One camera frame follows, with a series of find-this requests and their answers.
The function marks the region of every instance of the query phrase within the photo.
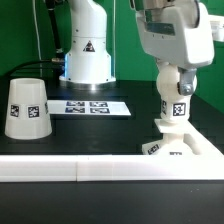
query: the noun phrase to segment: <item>white cup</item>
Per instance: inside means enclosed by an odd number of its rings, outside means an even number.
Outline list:
[[[5,134],[14,139],[38,139],[51,134],[51,121],[43,80],[13,79],[10,82]]]

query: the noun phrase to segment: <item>cable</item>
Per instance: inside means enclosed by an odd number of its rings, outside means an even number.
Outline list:
[[[52,63],[52,60],[51,59],[47,59],[47,60],[40,60],[40,61],[29,61],[29,62],[25,62],[25,63],[22,63],[22,64],[16,66],[15,68],[11,69],[10,71],[6,72],[4,74],[4,76],[10,76],[15,71],[17,71],[17,70],[19,70],[22,67],[25,67],[27,65],[42,64],[42,63]]]
[[[36,13],[36,0],[33,0],[33,18],[34,18],[34,24],[35,24],[35,30],[36,30],[36,36],[37,36],[37,49],[38,49],[38,56],[39,60],[42,60],[41,57],[41,46],[40,46],[40,34],[39,34],[39,28],[37,24],[37,13]],[[43,71],[40,69],[40,76],[43,76]]]

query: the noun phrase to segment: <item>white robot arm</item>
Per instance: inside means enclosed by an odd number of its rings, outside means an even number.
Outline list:
[[[188,122],[196,70],[214,57],[210,17],[197,0],[130,0],[142,47],[156,58],[163,139],[143,145],[147,155],[203,154],[197,131]]]
[[[107,14],[93,0],[68,0],[72,43],[65,57],[61,84],[78,89],[103,89],[115,84],[106,50]]]

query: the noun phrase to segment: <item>warning label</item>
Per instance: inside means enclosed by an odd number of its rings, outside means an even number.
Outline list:
[[[86,47],[84,48],[83,51],[85,51],[85,52],[95,52],[95,49],[94,49],[91,41],[88,42],[88,44],[86,45]]]

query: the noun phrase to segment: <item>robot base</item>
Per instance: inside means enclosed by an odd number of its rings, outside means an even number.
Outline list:
[[[112,78],[104,83],[76,83],[63,79],[60,77],[60,85],[66,88],[78,89],[78,90],[103,90],[114,88],[116,86],[116,79]]]
[[[164,140],[159,140],[142,145],[144,155],[154,156],[218,156],[222,153],[198,132],[190,122],[168,127],[168,123],[161,119],[155,120],[161,133],[183,133],[183,141],[167,144]]]

